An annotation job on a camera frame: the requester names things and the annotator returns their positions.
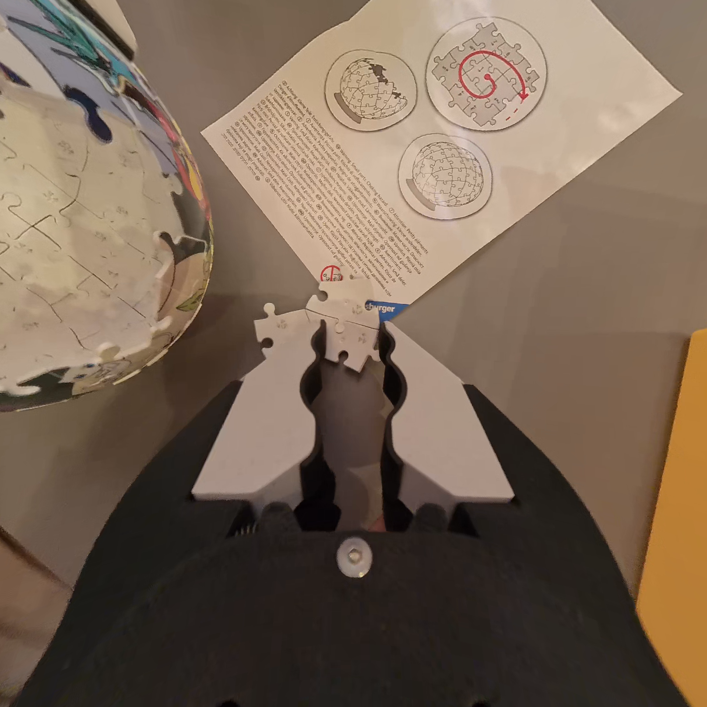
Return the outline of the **small joined white puzzle pieces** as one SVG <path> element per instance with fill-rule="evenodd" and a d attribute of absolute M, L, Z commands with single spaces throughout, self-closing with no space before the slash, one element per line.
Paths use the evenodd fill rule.
<path fill-rule="evenodd" d="M 323 281 L 320 292 L 310 297 L 305 308 L 278 313 L 274 304 L 263 306 L 264 317 L 254 321 L 256 340 L 265 356 L 309 326 L 325 326 L 324 357 L 336 363 L 345 355 L 344 365 L 356 373 L 362 373 L 369 360 L 379 360 L 377 340 L 380 316 L 377 310 L 368 308 L 373 297 L 373 287 L 366 278 L 339 281 Z"/>

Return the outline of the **beige cushion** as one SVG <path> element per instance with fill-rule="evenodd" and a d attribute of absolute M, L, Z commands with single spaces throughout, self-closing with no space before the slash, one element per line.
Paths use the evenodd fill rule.
<path fill-rule="evenodd" d="M 11 706 L 45 653 L 73 589 L 1 529 L 1 705 Z"/>

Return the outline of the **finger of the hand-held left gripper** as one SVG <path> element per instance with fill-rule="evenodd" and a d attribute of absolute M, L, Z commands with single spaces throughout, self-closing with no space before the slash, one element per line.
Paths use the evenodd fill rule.
<path fill-rule="evenodd" d="M 128 60 L 135 58 L 137 40 L 118 1 L 72 1 L 72 5 Z"/>

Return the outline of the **partly built puzzle ball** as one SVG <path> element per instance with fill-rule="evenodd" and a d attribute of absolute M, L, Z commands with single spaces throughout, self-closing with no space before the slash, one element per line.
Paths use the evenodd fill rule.
<path fill-rule="evenodd" d="M 196 161 L 135 58 L 72 1 L 2 1 L 1 412 L 155 364 L 213 257 Z"/>

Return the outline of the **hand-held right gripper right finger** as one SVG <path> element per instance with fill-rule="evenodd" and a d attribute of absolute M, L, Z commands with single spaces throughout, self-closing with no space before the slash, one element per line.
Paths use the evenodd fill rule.
<path fill-rule="evenodd" d="M 391 322 L 381 325 L 384 500 L 403 506 L 507 503 L 515 494 L 464 383 Z"/>

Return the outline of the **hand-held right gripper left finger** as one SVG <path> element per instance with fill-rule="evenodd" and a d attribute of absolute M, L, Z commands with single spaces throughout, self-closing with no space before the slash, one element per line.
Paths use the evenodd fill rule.
<path fill-rule="evenodd" d="M 334 502 L 312 405 L 322 390 L 326 325 L 308 323 L 246 374 L 207 456 L 197 500 Z"/>

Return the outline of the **yellow plastic bin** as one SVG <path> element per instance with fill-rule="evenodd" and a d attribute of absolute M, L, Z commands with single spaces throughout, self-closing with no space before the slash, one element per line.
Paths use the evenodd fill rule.
<path fill-rule="evenodd" d="M 706 330 L 691 336 L 637 611 L 690 706 L 706 705 Z"/>

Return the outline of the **white puzzle instruction sheet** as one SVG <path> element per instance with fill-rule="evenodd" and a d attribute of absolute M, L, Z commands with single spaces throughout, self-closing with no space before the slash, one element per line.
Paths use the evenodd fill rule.
<path fill-rule="evenodd" d="M 681 95 L 591 1 L 369 1 L 202 135 L 390 317 Z"/>

